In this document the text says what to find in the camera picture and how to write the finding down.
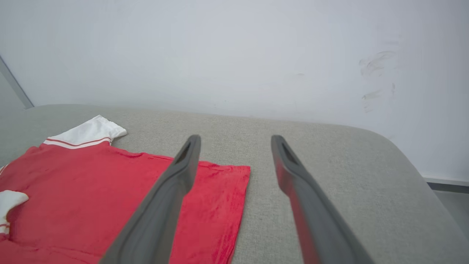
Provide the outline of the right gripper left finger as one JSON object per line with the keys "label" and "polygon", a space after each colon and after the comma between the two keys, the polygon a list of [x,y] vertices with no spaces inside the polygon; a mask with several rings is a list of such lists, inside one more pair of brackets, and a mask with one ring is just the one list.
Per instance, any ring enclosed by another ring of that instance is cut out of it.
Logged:
{"label": "right gripper left finger", "polygon": [[169,264],[183,198],[192,189],[201,137],[191,135],[99,264]]}

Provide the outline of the red and white shirt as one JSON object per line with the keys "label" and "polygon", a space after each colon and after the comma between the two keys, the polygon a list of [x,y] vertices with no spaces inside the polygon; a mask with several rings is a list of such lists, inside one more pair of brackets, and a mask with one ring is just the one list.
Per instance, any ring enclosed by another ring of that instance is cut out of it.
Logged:
{"label": "red and white shirt", "polygon": [[[97,264],[173,158],[111,145],[126,129],[98,115],[0,168],[0,264]],[[170,264],[230,264],[249,166],[201,161]]]}

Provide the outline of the grey wall baseboard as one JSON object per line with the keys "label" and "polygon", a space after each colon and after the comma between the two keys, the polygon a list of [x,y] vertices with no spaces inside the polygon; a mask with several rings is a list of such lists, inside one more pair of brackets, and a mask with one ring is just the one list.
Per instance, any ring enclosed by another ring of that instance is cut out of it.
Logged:
{"label": "grey wall baseboard", "polygon": [[422,177],[434,191],[469,194],[469,180],[425,174]]}

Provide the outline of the grey metal frame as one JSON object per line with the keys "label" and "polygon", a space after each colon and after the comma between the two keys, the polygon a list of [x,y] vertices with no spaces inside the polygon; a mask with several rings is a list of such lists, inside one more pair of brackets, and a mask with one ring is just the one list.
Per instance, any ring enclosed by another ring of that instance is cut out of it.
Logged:
{"label": "grey metal frame", "polygon": [[15,93],[18,97],[18,100],[22,103],[25,109],[30,109],[34,107],[34,104],[29,99],[25,91],[22,89],[20,84],[18,83],[17,79],[14,77],[13,73],[5,63],[5,60],[0,55],[0,73],[5,78],[6,82],[10,86],[10,89]]}

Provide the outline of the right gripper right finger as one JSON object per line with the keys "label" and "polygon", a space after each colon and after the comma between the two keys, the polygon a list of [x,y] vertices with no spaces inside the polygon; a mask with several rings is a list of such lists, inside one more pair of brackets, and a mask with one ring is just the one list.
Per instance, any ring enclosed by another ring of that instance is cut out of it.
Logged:
{"label": "right gripper right finger", "polygon": [[278,185],[291,204],[304,264],[374,264],[285,138],[273,135],[271,149]]}

